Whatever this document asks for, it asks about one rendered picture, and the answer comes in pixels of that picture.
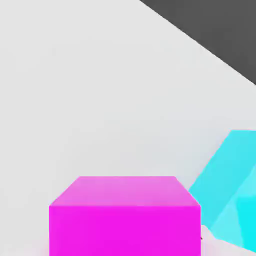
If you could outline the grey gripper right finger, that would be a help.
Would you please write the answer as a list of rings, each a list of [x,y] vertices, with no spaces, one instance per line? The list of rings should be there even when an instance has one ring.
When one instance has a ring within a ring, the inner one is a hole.
[[[256,252],[216,239],[205,225],[201,225],[201,256],[256,256]]]

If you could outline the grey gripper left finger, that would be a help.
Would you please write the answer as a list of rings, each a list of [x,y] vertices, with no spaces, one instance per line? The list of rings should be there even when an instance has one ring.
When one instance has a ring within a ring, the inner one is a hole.
[[[49,256],[48,234],[38,228],[15,229],[11,247],[11,256]]]

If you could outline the small magenta cube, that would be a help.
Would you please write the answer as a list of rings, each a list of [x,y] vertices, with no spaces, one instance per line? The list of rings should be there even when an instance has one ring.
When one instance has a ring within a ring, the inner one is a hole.
[[[174,176],[81,176],[49,206],[49,256],[201,256],[201,207]]]

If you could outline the small cyan cube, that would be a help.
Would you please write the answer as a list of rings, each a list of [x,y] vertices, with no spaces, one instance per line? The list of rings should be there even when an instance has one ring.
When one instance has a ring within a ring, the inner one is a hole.
[[[189,192],[216,239],[256,253],[256,130],[232,130]]]

